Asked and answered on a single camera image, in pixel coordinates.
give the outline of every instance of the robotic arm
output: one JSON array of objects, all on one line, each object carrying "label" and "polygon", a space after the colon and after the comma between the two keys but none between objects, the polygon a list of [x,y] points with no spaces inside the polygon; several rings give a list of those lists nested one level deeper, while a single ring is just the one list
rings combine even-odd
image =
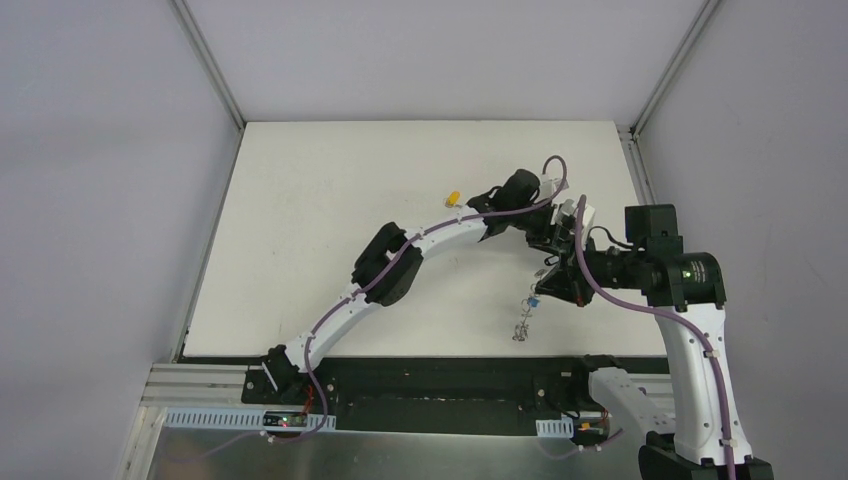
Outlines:
[{"label": "robotic arm", "polygon": [[[585,197],[552,203],[564,187],[564,179],[543,175],[540,181],[518,170],[503,186],[472,198],[441,222],[415,229],[384,225],[356,260],[351,283],[327,314],[262,358],[274,390],[282,399],[297,395],[302,374],[315,368],[342,336],[369,313],[406,295],[424,260],[514,227],[525,232],[530,248],[559,257],[536,293],[578,307],[589,304],[596,292],[609,297],[603,288],[639,289],[647,297],[651,308],[626,308],[652,313],[659,324],[676,421],[661,414],[615,365],[587,372],[584,382],[585,396],[643,439],[643,478],[732,479],[736,472],[738,478],[773,478],[770,465],[753,458],[736,412],[724,354],[726,298],[718,262],[707,253],[684,253],[672,205],[627,207],[629,244],[597,251],[589,236],[594,210]],[[533,203],[537,197],[546,200]]]}]

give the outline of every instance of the white wall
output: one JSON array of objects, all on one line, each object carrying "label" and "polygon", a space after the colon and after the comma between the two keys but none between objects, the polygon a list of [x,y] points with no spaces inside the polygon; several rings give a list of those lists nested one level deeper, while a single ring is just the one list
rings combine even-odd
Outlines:
[{"label": "white wall", "polygon": [[755,454],[777,478],[844,478],[848,3],[725,3],[642,153],[688,247],[723,265]]},{"label": "white wall", "polygon": [[702,0],[193,0],[248,120],[629,124]]},{"label": "white wall", "polygon": [[111,478],[236,134],[165,1],[0,6],[0,477]]}]

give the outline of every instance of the white tabletop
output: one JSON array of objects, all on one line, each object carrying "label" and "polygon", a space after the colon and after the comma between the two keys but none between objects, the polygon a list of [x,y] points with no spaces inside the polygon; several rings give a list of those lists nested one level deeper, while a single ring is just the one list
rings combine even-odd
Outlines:
[{"label": "white tabletop", "polygon": [[[562,195],[585,193],[595,225],[623,238],[624,207],[638,202],[611,122],[250,123],[184,355],[260,355],[285,343],[333,305],[383,224],[433,223],[451,213],[451,191],[462,203],[517,168],[540,173],[552,154],[568,162]],[[545,257],[510,229],[429,260],[405,298],[362,320],[331,355],[665,354],[651,317],[597,296],[583,309],[541,297],[529,339],[513,341]]]}]

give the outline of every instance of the metal plate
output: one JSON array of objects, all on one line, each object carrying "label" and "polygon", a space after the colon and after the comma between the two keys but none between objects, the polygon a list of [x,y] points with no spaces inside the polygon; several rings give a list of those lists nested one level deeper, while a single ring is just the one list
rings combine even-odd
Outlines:
[{"label": "metal plate", "polygon": [[269,445],[249,436],[200,461],[200,455],[238,433],[164,429],[150,479],[639,479],[638,445],[623,436],[601,452],[586,450],[566,460],[551,460],[576,447],[564,439],[422,435],[398,433],[319,434],[303,443]]}]

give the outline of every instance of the yellow object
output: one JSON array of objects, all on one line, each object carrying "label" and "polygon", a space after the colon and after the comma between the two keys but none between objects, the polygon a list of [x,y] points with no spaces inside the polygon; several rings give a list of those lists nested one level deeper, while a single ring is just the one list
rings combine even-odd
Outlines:
[{"label": "yellow object", "polygon": [[448,208],[453,208],[456,206],[456,203],[459,201],[459,192],[453,191],[448,198],[445,199],[445,206]]}]

